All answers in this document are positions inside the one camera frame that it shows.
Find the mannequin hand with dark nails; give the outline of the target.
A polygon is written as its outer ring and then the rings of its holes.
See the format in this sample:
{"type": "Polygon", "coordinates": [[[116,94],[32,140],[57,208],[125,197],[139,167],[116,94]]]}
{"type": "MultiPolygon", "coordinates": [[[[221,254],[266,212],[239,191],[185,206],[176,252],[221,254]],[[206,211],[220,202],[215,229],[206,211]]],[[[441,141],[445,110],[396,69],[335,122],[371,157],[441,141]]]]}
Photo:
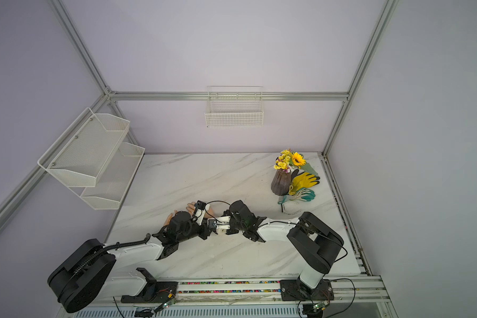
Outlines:
{"type": "MultiPolygon", "coordinates": [[[[194,214],[194,212],[196,211],[195,205],[196,205],[196,202],[194,202],[194,201],[193,201],[193,202],[190,202],[190,203],[187,204],[185,210],[186,210],[189,214],[192,215],[192,214],[194,214]]],[[[169,225],[169,223],[170,223],[172,217],[174,217],[177,212],[178,212],[178,210],[175,209],[172,213],[170,213],[170,214],[168,215],[168,217],[166,218],[166,220],[164,221],[163,226],[169,225]]],[[[213,209],[212,209],[211,207],[209,207],[209,208],[207,209],[207,212],[208,212],[208,214],[205,215],[205,218],[209,218],[209,216],[212,216],[212,217],[215,216],[215,214],[214,214],[214,212],[213,212],[213,209]]]]}

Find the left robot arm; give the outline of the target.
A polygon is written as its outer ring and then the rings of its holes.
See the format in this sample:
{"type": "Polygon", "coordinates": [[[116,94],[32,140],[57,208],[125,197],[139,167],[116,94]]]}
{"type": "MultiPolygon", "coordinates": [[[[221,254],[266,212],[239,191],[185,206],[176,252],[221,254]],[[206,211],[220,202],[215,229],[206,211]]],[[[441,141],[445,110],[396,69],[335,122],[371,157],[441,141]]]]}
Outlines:
{"type": "Polygon", "coordinates": [[[165,306],[177,283],[159,282],[141,263],[165,259],[191,238],[208,238],[210,223],[204,215],[201,210],[178,211],[159,232],[139,241],[104,245],[89,239],[50,274],[47,284],[67,313],[103,298],[165,306]]]}

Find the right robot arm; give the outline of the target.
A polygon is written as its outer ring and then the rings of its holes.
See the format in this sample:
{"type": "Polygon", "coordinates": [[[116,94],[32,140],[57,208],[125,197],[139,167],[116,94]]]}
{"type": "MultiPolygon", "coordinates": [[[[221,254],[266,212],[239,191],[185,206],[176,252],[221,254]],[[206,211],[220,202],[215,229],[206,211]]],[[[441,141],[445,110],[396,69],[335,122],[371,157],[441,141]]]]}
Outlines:
{"type": "Polygon", "coordinates": [[[223,215],[229,218],[228,235],[242,233],[253,242],[291,243],[306,262],[298,276],[298,285],[309,292],[317,289],[323,277],[341,259],[339,253],[346,250],[340,234],[308,211],[297,219],[275,220],[257,217],[242,201],[236,201],[223,215]]]}

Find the purple glass vase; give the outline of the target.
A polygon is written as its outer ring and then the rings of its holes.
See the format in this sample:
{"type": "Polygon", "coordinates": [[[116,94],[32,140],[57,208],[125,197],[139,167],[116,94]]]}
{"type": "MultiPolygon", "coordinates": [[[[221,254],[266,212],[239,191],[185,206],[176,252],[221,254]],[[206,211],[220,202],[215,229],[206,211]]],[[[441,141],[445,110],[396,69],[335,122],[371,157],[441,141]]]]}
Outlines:
{"type": "Polygon", "coordinates": [[[285,172],[284,170],[277,170],[270,186],[272,193],[277,196],[287,195],[292,183],[291,177],[291,173],[285,172]]]}

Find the teal white work glove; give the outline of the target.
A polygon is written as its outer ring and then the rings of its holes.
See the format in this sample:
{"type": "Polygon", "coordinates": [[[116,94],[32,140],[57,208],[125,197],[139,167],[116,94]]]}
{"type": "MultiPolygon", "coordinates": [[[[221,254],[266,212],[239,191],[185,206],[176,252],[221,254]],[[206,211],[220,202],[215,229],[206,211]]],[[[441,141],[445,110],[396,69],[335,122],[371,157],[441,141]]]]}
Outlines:
{"type": "Polygon", "coordinates": [[[295,194],[280,196],[278,199],[278,204],[283,205],[287,203],[298,203],[298,202],[309,202],[315,199],[316,195],[312,189],[302,188],[298,190],[295,194]]]}

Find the artificial flower bouquet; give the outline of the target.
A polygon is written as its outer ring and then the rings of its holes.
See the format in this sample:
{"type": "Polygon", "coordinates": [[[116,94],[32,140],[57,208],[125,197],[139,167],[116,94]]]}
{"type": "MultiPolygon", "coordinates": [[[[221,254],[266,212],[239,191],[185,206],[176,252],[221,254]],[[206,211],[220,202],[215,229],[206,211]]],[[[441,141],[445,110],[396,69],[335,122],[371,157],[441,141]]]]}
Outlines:
{"type": "Polygon", "coordinates": [[[295,170],[299,170],[314,176],[319,176],[302,153],[292,152],[291,149],[286,149],[277,156],[273,168],[284,173],[292,173],[295,170]]]}

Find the white mesh two-tier shelf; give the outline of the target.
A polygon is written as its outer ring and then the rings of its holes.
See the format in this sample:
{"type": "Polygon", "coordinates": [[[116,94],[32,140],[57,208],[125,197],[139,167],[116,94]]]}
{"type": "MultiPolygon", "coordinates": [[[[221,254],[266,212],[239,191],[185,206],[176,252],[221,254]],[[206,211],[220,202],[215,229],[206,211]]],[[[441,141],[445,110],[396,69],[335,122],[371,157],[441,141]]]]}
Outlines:
{"type": "Polygon", "coordinates": [[[130,121],[85,109],[37,164],[95,210],[118,210],[144,156],[130,121]]]}

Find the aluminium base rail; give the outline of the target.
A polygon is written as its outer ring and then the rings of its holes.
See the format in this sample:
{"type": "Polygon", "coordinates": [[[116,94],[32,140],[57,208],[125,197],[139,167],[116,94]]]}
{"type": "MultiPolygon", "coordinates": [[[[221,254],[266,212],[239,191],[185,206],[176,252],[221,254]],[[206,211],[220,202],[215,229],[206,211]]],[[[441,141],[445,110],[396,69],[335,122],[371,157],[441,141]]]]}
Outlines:
{"type": "Polygon", "coordinates": [[[151,303],[91,303],[73,317],[397,317],[378,276],[328,277],[311,296],[288,280],[181,280],[151,303]]]}

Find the aluminium frame profiles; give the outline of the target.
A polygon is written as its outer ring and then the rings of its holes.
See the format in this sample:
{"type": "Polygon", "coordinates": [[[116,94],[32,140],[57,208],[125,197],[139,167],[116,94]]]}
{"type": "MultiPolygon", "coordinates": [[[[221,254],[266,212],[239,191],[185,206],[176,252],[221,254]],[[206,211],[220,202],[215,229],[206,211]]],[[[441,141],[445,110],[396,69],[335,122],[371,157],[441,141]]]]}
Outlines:
{"type": "Polygon", "coordinates": [[[220,103],[230,112],[239,112],[239,104],[260,101],[342,101],[351,92],[266,92],[254,86],[212,86],[204,92],[121,92],[96,84],[76,63],[80,52],[71,53],[69,45],[82,43],[62,1],[0,1],[0,303],[17,308],[21,302],[42,301],[52,294],[39,286],[33,274],[26,273],[23,258],[7,250],[2,237],[15,222],[21,209],[16,197],[28,198],[37,187],[44,170],[31,173],[26,166],[33,161],[38,148],[47,140],[29,144],[26,138],[35,134],[41,119],[68,119],[85,113],[89,100],[99,93],[93,110],[110,107],[118,112],[118,99],[127,101],[207,101],[220,103]]]}

